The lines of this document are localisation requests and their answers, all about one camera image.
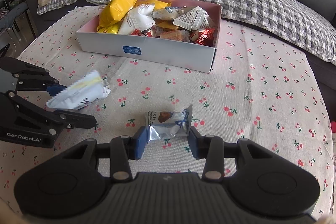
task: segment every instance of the blue label on box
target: blue label on box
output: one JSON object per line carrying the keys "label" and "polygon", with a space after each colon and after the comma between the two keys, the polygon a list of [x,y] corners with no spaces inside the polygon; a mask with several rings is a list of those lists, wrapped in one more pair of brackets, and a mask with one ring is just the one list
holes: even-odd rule
{"label": "blue label on box", "polygon": [[130,47],[130,46],[123,46],[124,52],[125,53],[132,53],[132,54],[137,54],[141,55],[141,50],[140,48],[137,47]]}

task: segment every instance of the red candy wrapper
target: red candy wrapper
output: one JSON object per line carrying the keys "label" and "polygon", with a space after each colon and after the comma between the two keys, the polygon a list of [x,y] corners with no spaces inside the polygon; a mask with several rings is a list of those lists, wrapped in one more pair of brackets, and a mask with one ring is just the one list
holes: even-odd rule
{"label": "red candy wrapper", "polygon": [[214,32],[215,28],[198,29],[189,36],[189,39],[195,44],[213,47]]}
{"label": "red candy wrapper", "polygon": [[148,29],[148,30],[145,30],[143,32],[141,32],[139,29],[135,29],[131,35],[138,35],[138,36],[141,36],[141,37],[155,37],[153,34],[152,34],[152,30],[151,29]]}

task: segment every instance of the cardboard box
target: cardboard box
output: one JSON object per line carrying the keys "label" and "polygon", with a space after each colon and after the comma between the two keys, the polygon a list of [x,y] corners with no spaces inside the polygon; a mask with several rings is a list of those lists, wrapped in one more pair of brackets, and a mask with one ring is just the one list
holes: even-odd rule
{"label": "cardboard box", "polygon": [[214,47],[154,37],[96,33],[99,23],[99,17],[96,16],[76,32],[82,50],[147,60],[209,73],[216,55],[221,23],[221,6],[196,0],[161,1],[172,2],[172,7],[202,7],[217,26]]}

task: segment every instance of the silver wrapper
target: silver wrapper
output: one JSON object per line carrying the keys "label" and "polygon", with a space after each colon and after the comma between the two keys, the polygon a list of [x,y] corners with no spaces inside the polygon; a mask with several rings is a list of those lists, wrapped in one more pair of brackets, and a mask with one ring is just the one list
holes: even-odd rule
{"label": "silver wrapper", "polygon": [[193,105],[181,112],[149,111],[146,115],[148,140],[188,136],[192,116]]}

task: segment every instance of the tablecloth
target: tablecloth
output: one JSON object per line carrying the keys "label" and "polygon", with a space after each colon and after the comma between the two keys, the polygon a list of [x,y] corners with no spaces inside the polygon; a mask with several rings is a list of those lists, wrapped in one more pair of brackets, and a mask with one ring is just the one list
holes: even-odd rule
{"label": "tablecloth", "polygon": [[[330,122],[305,54],[275,38],[221,20],[219,44],[209,74],[165,64],[83,52],[75,31],[97,15],[97,7],[70,11],[47,29],[19,59],[50,70],[62,85],[70,85],[98,70],[111,93],[80,112],[95,115],[97,124],[84,130],[65,129],[53,149],[0,142],[0,197],[20,211],[13,196],[16,179],[25,171],[74,144],[96,138],[133,135],[145,125],[150,110],[181,111],[193,104],[192,124],[202,135],[215,134],[226,142],[249,138],[290,160],[318,180],[320,199],[313,211],[329,213],[333,195],[333,141]],[[46,92],[19,92],[46,109]],[[150,142],[139,161],[139,171],[198,172],[204,160],[192,157],[186,137]],[[225,175],[235,172],[225,161]],[[108,176],[109,162],[99,171]]]}

